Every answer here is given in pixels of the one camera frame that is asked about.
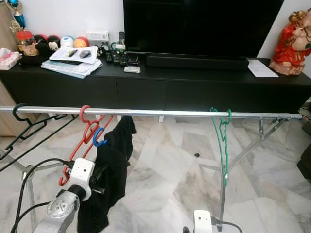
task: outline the power socket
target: power socket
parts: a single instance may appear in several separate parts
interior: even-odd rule
[[[88,40],[109,42],[109,31],[90,30],[86,32]]]
[[[207,210],[195,210],[193,214],[195,233],[212,233],[210,212]]]

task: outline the black cable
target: black cable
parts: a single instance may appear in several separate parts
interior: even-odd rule
[[[63,128],[65,128],[67,125],[69,125],[70,123],[72,123],[78,116],[75,116],[73,119],[71,119],[69,122],[67,122],[65,125],[63,125],[62,127],[58,128],[56,131],[54,131],[53,133],[51,133],[49,136],[47,136],[46,138],[44,138],[43,140],[41,140],[40,142],[38,142],[37,144],[35,144],[33,147],[31,147],[30,149],[28,149],[26,152],[24,152],[23,154],[21,154],[19,157],[17,157],[16,159],[12,160],[11,162],[9,162],[7,165],[5,165],[3,168],[0,169],[0,173],[3,172],[5,169],[7,169],[9,166],[11,166],[13,163],[15,163],[17,160],[19,160],[20,158],[22,158],[23,156],[25,156],[27,153],[31,152],[33,149],[35,149],[37,146],[39,146],[40,144],[42,144],[43,142],[45,142],[46,140],[48,140],[50,137],[52,137],[54,134],[56,134],[57,132],[61,131]]]
[[[24,189],[25,189],[25,185],[26,185],[26,182],[27,182],[27,179],[28,177],[32,174],[32,172],[40,165],[44,164],[44,163],[47,163],[47,162],[50,162],[50,161],[59,161],[59,162],[62,162],[63,164],[69,164],[68,161],[65,161],[65,160],[62,160],[62,159],[58,159],[58,158],[51,158],[51,159],[47,159],[47,160],[44,160],[38,164],[36,164],[35,166],[33,166],[26,174],[24,180],[23,180],[23,183],[21,184],[21,188],[20,188],[20,193],[19,193],[19,199],[18,199],[18,206],[17,206],[17,212],[16,212],[16,218],[15,218],[15,224],[18,222],[18,219],[19,219],[19,214],[20,214],[20,209],[21,209],[21,203],[23,201],[23,193],[24,193]]]
[[[23,217],[25,217],[26,214],[28,214],[30,211],[32,211],[34,208],[37,208],[37,207],[40,207],[40,206],[44,206],[44,205],[47,205],[49,204],[50,202],[44,202],[44,203],[40,203],[40,204],[37,204],[37,205],[34,205],[30,208],[28,208],[24,213],[21,214],[21,216],[18,218],[17,222],[14,223],[12,229],[11,229],[11,233],[15,233],[17,231],[17,226],[19,224],[19,222],[23,219]]]
[[[217,219],[215,217],[210,217],[210,220],[211,220],[213,226],[215,226],[216,224],[230,225],[230,226],[236,227],[240,231],[240,233],[243,233],[242,229],[238,225],[236,225],[232,222],[220,221],[219,219]]]

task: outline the clothes rack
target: clothes rack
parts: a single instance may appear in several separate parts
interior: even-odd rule
[[[0,111],[12,111],[12,106],[2,106]],[[71,107],[35,107],[25,106],[20,107],[18,112],[21,113],[47,113],[47,114],[79,114],[80,108]],[[214,117],[214,118],[228,118],[228,112],[197,112],[197,111],[166,111],[166,110],[131,110],[131,109],[105,109],[105,108],[88,108],[85,109],[84,114],[93,115],[131,115],[131,116],[160,116],[160,117]],[[261,145],[272,133],[274,133],[286,121],[296,119],[302,120],[303,116],[300,114],[286,114],[286,113],[234,113],[232,118],[242,119],[257,119],[259,121],[259,135],[253,140],[239,155],[237,155],[230,163],[229,169],[234,168],[245,156],[253,151],[257,146]],[[263,125],[264,120],[272,120],[271,124],[265,129]],[[219,170],[221,167],[211,166],[204,160],[200,160],[200,166],[213,170]],[[223,178],[221,180],[220,201],[218,218],[223,220],[225,206],[225,187],[223,186]],[[217,225],[218,231],[222,231],[222,225]]]

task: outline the marble floor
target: marble floor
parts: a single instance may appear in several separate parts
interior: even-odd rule
[[[21,154],[66,120],[49,122],[34,137],[18,143],[12,156]],[[195,209],[209,210],[216,216],[220,174],[199,166],[203,159],[211,165],[220,164],[211,120],[166,117],[161,124],[157,117],[134,117],[134,122],[137,134],[133,139],[126,195],[110,209],[110,225],[102,232],[182,233],[183,226],[192,232]],[[114,119],[106,131],[116,123]],[[243,233],[311,233],[311,183],[296,167],[311,142],[311,137],[301,129],[303,124],[303,121],[287,122],[232,169],[226,191],[225,221],[238,224]],[[47,158],[68,158],[84,128],[79,119],[75,120],[20,162],[28,165]],[[234,120],[228,127],[230,160],[257,134],[257,121]],[[1,148],[11,140],[1,138]],[[95,155],[93,148],[88,158],[94,159]],[[52,168],[35,174],[35,203],[53,199],[60,190],[61,170]],[[20,185],[21,173],[14,167],[0,174],[1,233],[10,232],[13,225]],[[28,207],[25,194],[22,210]],[[37,208],[39,221],[45,212],[45,207]],[[31,232],[29,216],[21,221],[18,232]],[[76,232],[76,219],[67,232]],[[225,225],[223,232],[238,233],[238,230]]]

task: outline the black television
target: black television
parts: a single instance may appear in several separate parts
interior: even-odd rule
[[[126,50],[256,57],[283,0],[123,0]]]

